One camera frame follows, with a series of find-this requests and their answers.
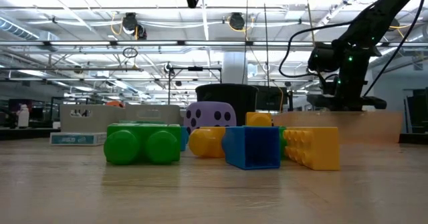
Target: yellow toy block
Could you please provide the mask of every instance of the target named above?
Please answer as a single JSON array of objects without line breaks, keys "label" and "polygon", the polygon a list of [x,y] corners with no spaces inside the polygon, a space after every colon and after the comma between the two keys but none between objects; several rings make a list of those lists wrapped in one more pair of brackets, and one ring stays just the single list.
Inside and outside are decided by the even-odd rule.
[{"label": "yellow toy block", "polygon": [[270,113],[247,112],[245,125],[270,127],[272,126],[272,115]]},{"label": "yellow toy block", "polygon": [[315,171],[339,171],[337,128],[287,128],[286,155]]},{"label": "yellow toy block", "polygon": [[202,127],[194,130],[189,137],[189,148],[196,156],[224,158],[221,139],[225,133],[225,127]]}]

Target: black bin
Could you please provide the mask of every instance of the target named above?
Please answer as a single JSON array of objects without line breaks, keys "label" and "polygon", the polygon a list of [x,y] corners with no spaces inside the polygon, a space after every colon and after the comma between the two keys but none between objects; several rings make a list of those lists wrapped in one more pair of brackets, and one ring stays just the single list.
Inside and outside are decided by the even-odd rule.
[{"label": "black bin", "polygon": [[245,125],[247,112],[255,112],[256,87],[244,84],[207,84],[196,88],[198,102],[215,101],[232,105],[236,113],[236,124]]}]

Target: wooden table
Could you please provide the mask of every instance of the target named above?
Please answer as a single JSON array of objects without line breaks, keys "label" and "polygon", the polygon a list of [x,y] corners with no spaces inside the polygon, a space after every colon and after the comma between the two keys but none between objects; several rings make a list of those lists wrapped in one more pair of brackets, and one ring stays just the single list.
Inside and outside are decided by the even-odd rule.
[{"label": "wooden table", "polygon": [[428,223],[428,148],[347,144],[341,166],[111,166],[102,146],[0,142],[0,223]]}]

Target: hollow blue block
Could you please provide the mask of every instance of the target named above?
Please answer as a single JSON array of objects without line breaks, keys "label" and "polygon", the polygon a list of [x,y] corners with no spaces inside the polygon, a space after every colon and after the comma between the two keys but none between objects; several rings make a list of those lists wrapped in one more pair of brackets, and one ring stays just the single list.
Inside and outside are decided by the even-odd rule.
[{"label": "hollow blue block", "polygon": [[189,142],[189,133],[187,132],[187,127],[181,127],[181,151],[186,150],[186,145]]},{"label": "hollow blue block", "polygon": [[275,169],[281,165],[278,127],[228,127],[221,145],[226,162],[243,170]]}]

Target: ceiling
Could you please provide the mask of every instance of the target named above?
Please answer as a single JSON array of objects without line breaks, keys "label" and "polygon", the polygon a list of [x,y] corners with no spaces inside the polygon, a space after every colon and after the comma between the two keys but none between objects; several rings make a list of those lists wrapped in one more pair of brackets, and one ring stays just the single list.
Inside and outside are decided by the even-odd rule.
[{"label": "ceiling", "polygon": [[[85,86],[94,89],[90,92],[104,93],[106,96],[124,94],[127,100],[143,101],[150,104],[162,104],[168,98],[165,88],[168,86],[168,74],[164,71],[167,63],[174,67],[221,67],[224,62],[224,53],[227,51],[247,50],[248,64],[257,71],[249,77],[249,83],[255,85],[267,84],[267,76],[262,67],[268,60],[270,64],[270,79],[276,80],[277,85],[283,87],[288,79],[278,72],[278,65],[286,54],[286,48],[270,46],[268,53],[263,46],[264,41],[288,41],[297,31],[307,29],[311,25],[342,23],[354,19],[364,8],[376,0],[200,0],[196,9],[189,9],[186,0],[0,0],[0,17],[8,17],[14,23],[35,33],[52,33],[61,41],[134,41],[132,36],[120,31],[120,20],[127,12],[135,12],[137,19],[147,32],[147,41],[160,41],[157,45],[142,45],[136,47],[138,56],[126,60],[122,55],[124,48],[133,46],[120,45],[106,47],[100,45],[83,44],[77,46],[56,46],[55,52],[49,52],[40,47],[29,46],[0,46],[3,54],[1,65],[5,67],[29,68],[108,68],[107,72],[76,74],[73,71],[45,72],[47,78],[64,80],[58,81],[69,86]],[[414,12],[420,0],[412,0],[397,15],[401,25],[408,25],[413,21]],[[168,45],[166,41],[193,40],[193,41],[245,41],[245,32],[233,31],[228,24],[231,13],[242,13],[247,21],[247,39],[259,41],[261,45],[254,47],[230,45],[197,45],[181,46]],[[425,24],[428,12],[423,11],[418,26]],[[316,32],[316,41],[330,42],[346,31],[346,27],[325,29]],[[22,41],[5,31],[0,31],[1,41]],[[295,39],[296,43],[312,41],[310,34],[302,34]],[[385,34],[382,42],[399,42],[401,36],[398,31]],[[425,43],[424,38],[415,38],[418,43]],[[390,48],[380,48],[385,53]],[[306,72],[307,61],[312,47],[293,47],[284,72],[289,75]],[[124,71],[124,67],[136,66],[138,71]],[[412,74],[406,68],[400,68],[395,73]],[[176,80],[183,79],[181,86],[173,86],[173,104],[186,106],[195,101],[194,89],[201,84],[218,82],[216,73],[208,71],[182,71]],[[108,84],[104,80],[67,81],[66,78],[89,79],[95,78],[127,79],[122,84]],[[13,72],[14,78],[36,78],[25,72]],[[305,80],[292,82],[293,89],[301,90]]]}]

